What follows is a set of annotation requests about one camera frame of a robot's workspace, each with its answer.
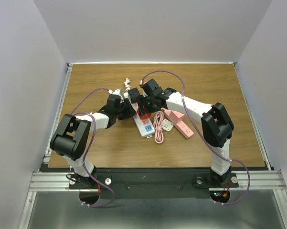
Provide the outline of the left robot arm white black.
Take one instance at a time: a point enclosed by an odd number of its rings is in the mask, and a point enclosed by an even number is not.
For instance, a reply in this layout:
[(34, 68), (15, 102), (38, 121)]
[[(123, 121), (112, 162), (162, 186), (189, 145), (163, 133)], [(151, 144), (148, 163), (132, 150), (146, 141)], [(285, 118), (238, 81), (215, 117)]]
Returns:
[(96, 188), (96, 167), (84, 158), (89, 133), (98, 129), (107, 129), (116, 123), (133, 117), (136, 111), (128, 98), (111, 94), (98, 112), (83, 116), (65, 114), (50, 141), (50, 149), (67, 160), (74, 174), (68, 174), (71, 186)]

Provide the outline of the white multicolour power strip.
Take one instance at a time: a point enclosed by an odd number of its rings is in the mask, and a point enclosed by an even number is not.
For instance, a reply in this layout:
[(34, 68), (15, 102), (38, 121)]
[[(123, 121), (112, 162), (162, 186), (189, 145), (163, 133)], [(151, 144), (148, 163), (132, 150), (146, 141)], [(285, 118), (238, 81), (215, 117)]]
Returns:
[(138, 103), (132, 103), (131, 106), (136, 111), (133, 120), (142, 138), (151, 138), (155, 134), (155, 129), (149, 118), (141, 119), (138, 114)]

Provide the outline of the red cube socket plug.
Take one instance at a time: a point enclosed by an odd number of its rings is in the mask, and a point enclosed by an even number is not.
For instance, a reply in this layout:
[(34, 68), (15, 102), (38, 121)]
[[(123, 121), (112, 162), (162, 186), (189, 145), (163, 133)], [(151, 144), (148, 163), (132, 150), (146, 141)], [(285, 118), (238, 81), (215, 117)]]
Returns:
[(142, 114), (139, 108), (137, 109), (137, 114), (141, 120), (149, 119), (151, 117), (150, 113)]

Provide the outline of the black cube socket plug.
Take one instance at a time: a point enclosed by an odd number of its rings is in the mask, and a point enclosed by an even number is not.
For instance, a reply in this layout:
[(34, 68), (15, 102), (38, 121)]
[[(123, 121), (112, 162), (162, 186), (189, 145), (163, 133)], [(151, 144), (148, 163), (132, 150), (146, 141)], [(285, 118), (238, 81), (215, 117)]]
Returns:
[(127, 93), (132, 104), (138, 102), (138, 97), (140, 96), (138, 88), (131, 88), (127, 91)]

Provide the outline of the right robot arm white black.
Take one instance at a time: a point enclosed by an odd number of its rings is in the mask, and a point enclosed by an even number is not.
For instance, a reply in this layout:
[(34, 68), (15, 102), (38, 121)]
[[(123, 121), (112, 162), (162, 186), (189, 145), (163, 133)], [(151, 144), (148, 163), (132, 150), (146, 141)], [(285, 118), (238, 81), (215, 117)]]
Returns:
[(131, 101), (138, 104), (140, 115), (165, 108), (185, 114), (191, 121), (196, 120), (201, 124), (202, 132), (192, 123), (212, 152), (211, 183), (215, 186), (226, 183), (231, 173), (229, 148), (234, 125), (225, 106), (221, 103), (212, 105), (198, 102), (186, 97), (184, 92), (180, 93), (172, 88), (163, 90), (154, 79), (141, 84), (140, 87), (144, 95), (136, 90), (130, 96)]

